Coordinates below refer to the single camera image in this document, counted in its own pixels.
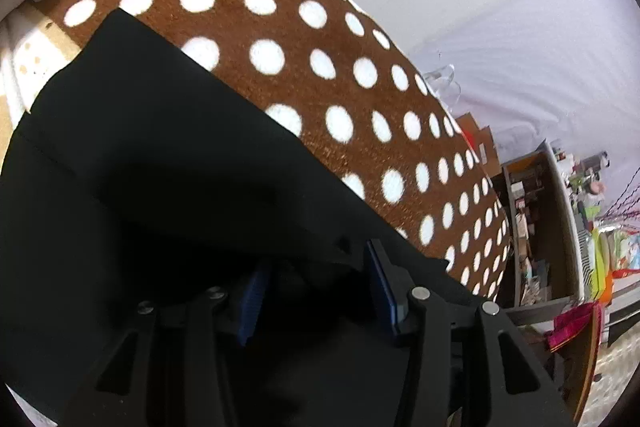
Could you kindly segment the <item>black pants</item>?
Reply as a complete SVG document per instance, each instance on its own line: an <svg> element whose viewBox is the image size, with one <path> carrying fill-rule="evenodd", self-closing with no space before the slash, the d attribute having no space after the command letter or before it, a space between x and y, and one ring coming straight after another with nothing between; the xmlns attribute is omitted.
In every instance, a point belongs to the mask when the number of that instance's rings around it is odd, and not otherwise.
<svg viewBox="0 0 640 427"><path fill-rule="evenodd" d="M62 426L389 426L442 314L395 339L379 239L434 301L473 295L296 136L124 11L22 117L1 173L1 378ZM254 335L239 303L264 280Z"/></svg>

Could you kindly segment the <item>wooden shelving unit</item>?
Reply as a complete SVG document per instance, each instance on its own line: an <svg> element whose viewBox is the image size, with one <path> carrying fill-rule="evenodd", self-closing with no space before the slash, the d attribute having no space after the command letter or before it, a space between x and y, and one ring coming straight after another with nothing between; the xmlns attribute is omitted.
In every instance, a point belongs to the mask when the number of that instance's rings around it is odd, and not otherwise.
<svg viewBox="0 0 640 427"><path fill-rule="evenodd" d="M615 225L587 206L599 181L597 166L577 169L547 140L492 178L512 235L498 303L510 307L515 324L549 322L572 306L612 299L614 259L604 232Z"/></svg>

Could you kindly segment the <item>magenta cloth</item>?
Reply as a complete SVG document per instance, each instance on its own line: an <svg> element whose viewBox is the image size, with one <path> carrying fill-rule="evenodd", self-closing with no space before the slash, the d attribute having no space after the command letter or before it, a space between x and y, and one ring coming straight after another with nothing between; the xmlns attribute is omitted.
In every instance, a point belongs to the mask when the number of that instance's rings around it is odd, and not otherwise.
<svg viewBox="0 0 640 427"><path fill-rule="evenodd" d="M596 325L596 336L600 339L603 327L601 303L582 303L553 319L553 329L546 334L547 346L551 352L558 351L570 340L575 339L589 325Z"/></svg>

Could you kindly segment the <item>beige brown polka-dot blanket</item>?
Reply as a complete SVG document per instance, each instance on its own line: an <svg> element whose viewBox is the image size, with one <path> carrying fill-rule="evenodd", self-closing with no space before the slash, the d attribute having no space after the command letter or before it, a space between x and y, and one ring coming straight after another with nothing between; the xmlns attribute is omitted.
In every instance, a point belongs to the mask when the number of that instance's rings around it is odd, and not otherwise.
<svg viewBox="0 0 640 427"><path fill-rule="evenodd" d="M354 0L4 0L1 136L114 9L299 139L423 254L495 298L506 213L448 110Z"/></svg>

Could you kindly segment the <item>wooden chair frame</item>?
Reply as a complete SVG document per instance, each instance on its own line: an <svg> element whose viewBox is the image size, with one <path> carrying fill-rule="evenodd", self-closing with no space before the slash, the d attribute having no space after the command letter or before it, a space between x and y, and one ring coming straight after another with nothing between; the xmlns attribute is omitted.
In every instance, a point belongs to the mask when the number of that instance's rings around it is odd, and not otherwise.
<svg viewBox="0 0 640 427"><path fill-rule="evenodd" d="M584 413L596 370L601 343L596 325L589 325L575 339L570 340L553 355L554 379L575 425Z"/></svg>

